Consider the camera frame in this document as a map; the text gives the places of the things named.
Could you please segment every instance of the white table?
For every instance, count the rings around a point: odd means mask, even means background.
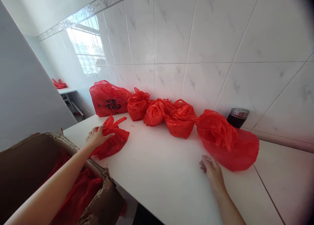
[[[57,89],[57,90],[58,90],[60,95],[76,91],[75,89],[72,89],[72,88],[69,88],[69,87],[62,88],[62,89]]]
[[[166,225],[222,224],[207,178],[199,169],[206,150],[196,129],[185,140],[170,135],[165,124],[148,127],[143,121],[132,122],[128,113],[114,119],[123,116],[128,119],[119,127],[130,132],[127,143],[117,154],[97,162],[108,166],[111,177]],[[82,148],[88,132],[106,118],[94,115],[66,129],[64,135]],[[237,173],[222,170],[230,197],[247,225],[282,224],[253,166]]]
[[[314,154],[265,142],[254,165],[285,224],[304,224],[314,202]]]

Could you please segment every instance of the hand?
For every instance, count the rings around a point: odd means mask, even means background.
[[[102,129],[105,126],[94,127],[89,133],[88,137],[86,138],[86,146],[92,147],[93,149],[99,147],[102,143],[108,140],[110,137],[114,136],[114,133],[108,134],[104,136],[102,134]]]
[[[218,195],[227,193],[221,168],[216,160],[210,155],[202,155],[202,160],[199,164],[200,169],[207,174],[214,195],[217,197]]]

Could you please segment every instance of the silver lid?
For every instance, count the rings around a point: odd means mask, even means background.
[[[240,117],[240,118],[245,118],[249,116],[250,111],[247,109],[243,109],[243,108],[232,108],[230,111],[230,114],[236,116],[236,117]]]

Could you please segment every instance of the cardboard box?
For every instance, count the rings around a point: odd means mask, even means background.
[[[31,135],[0,152],[0,224],[4,224],[44,182],[55,165],[60,148],[65,149],[69,155],[79,150],[65,136],[48,132]],[[108,168],[101,168],[91,159],[87,160],[85,167],[104,180],[102,189],[77,224],[114,225],[122,211],[124,200],[116,190]]]

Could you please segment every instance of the tied red plastic bag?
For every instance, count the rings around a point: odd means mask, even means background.
[[[171,135],[187,139],[197,118],[193,106],[182,99],[172,105],[173,109],[165,117],[165,122]]]
[[[147,108],[143,122],[151,127],[161,124],[166,113],[169,112],[169,108],[171,108],[171,101],[168,99],[156,99]]]
[[[205,149],[227,169],[247,170],[256,161],[258,138],[250,132],[234,128],[218,112],[204,110],[196,126]]]
[[[58,154],[58,160],[45,182],[71,158],[63,149]],[[75,225],[102,185],[102,178],[96,178],[89,168],[83,169],[51,224]]]
[[[103,80],[95,82],[89,89],[95,112],[99,117],[111,114],[126,113],[131,93],[124,88],[117,87]]]
[[[131,95],[128,100],[128,113],[132,121],[142,120],[146,113],[148,106],[150,105],[150,95],[147,92],[140,91],[136,87],[135,93]]]
[[[62,83],[61,79],[58,80],[59,82],[55,81],[55,79],[52,79],[52,80],[53,80],[53,84],[55,85],[57,89],[62,89],[62,88],[67,87],[66,83]]]
[[[106,140],[102,145],[97,147],[92,152],[91,156],[98,155],[98,158],[102,160],[106,157],[109,157],[118,153],[123,148],[123,146],[125,145],[125,143],[127,142],[129,138],[130,132],[127,132],[119,128],[118,125],[126,119],[127,119],[126,117],[123,117],[117,120],[115,123],[114,123],[114,118],[112,115],[110,115],[106,119],[106,121],[103,124],[106,127],[103,128],[102,134],[106,136],[110,133],[114,133],[115,135],[109,138],[108,140]]]

